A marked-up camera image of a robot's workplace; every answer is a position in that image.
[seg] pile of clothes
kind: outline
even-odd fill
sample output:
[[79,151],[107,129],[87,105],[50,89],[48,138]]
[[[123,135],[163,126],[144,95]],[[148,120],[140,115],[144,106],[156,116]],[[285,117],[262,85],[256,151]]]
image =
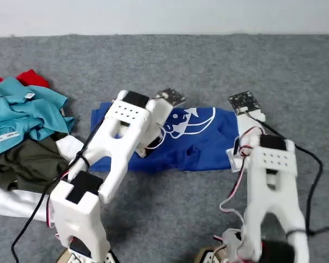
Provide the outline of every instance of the pile of clothes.
[[[63,152],[75,120],[63,116],[66,102],[34,70],[0,78],[0,214],[29,216],[26,205],[31,210],[67,168]],[[43,212],[37,217],[45,220]]]

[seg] olive green cloth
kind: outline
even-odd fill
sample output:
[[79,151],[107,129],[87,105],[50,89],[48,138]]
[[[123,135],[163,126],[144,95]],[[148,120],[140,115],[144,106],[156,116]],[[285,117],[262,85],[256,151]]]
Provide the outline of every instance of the olive green cloth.
[[42,192],[67,166],[51,137],[25,139],[0,154],[0,188]]

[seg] blue t-shirt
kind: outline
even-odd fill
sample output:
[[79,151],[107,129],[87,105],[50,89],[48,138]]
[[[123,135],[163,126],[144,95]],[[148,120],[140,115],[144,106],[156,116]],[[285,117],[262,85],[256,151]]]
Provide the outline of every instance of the blue t-shirt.
[[51,89],[25,87],[15,78],[0,82],[0,153],[25,136],[40,141],[54,132],[69,133],[75,121],[60,113],[66,101]]
[[[104,117],[111,104],[104,102],[92,111],[91,127]],[[155,173],[166,169],[202,171],[229,169],[225,151],[239,135],[234,112],[215,107],[174,108],[164,125],[163,143],[145,158],[134,153],[128,169]],[[92,171],[110,170],[111,159],[104,157]]]

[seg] white wall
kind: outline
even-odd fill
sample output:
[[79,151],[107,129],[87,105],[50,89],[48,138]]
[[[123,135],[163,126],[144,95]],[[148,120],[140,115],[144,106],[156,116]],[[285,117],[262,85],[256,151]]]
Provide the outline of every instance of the white wall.
[[329,33],[329,0],[0,0],[0,37]]

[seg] gray carpet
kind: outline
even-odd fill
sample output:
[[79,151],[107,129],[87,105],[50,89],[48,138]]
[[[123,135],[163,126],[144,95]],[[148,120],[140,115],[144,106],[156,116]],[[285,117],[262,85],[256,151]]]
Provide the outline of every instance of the gray carpet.
[[[329,36],[63,36],[0,39],[0,76],[35,69],[71,98],[67,113],[78,119],[74,134],[86,138],[90,111],[121,89],[149,96],[176,88],[188,106],[231,109],[229,95],[253,91],[267,121],[315,152],[324,177],[315,193],[311,225],[329,225]],[[317,165],[298,157],[300,206]],[[216,244],[212,234],[238,227],[219,202],[236,175],[230,171],[128,173],[103,222],[121,263],[192,262],[199,249]],[[246,181],[231,205],[243,212]],[[13,262],[10,244],[25,219],[0,216],[0,262]],[[284,239],[273,216],[262,229]],[[309,240],[311,262],[329,262],[329,233]],[[55,262],[62,251],[41,222],[17,245],[21,262]]]

